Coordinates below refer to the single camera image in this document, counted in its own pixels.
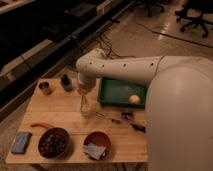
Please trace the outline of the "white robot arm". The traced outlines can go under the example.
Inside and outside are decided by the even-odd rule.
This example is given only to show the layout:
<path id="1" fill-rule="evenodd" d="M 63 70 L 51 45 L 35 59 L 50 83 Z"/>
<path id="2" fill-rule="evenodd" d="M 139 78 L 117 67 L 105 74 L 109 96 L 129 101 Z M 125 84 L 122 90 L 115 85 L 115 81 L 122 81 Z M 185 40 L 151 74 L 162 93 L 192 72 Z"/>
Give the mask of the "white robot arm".
<path id="1" fill-rule="evenodd" d="M 152 56 L 108 59 L 95 48 L 76 62 L 78 84 L 98 77 L 148 86 L 145 104 L 149 171 L 213 171 L 213 59 Z"/>

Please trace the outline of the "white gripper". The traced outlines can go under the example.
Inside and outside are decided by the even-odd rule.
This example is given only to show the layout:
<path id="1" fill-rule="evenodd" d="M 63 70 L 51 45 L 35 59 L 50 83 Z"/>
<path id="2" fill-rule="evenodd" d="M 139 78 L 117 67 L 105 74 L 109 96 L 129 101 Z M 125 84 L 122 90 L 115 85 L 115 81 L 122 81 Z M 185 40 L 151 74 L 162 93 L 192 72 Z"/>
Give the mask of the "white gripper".
<path id="1" fill-rule="evenodd" d="M 78 92 L 81 95 L 80 111 L 82 112 L 84 106 L 84 95 L 88 94 L 96 86 L 96 79 L 85 75 L 78 75 L 77 84 Z M 91 111 L 91 101 L 88 95 L 86 95 L 86 100 L 87 111 Z"/>

